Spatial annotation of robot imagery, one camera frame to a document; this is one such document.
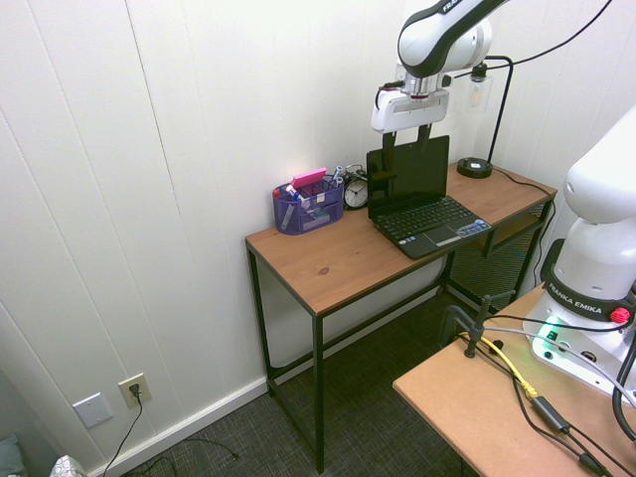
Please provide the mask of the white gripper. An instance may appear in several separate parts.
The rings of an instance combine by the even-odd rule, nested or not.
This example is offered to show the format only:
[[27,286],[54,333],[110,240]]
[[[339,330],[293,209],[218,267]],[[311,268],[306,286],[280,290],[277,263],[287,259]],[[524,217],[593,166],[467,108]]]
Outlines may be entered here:
[[439,89],[424,99],[412,99],[399,90],[381,91],[378,107],[372,113],[371,127],[383,133],[382,148],[370,152],[370,179],[380,181],[394,174],[397,131],[418,127],[416,150],[423,153],[428,144],[431,123],[444,119],[449,92]]

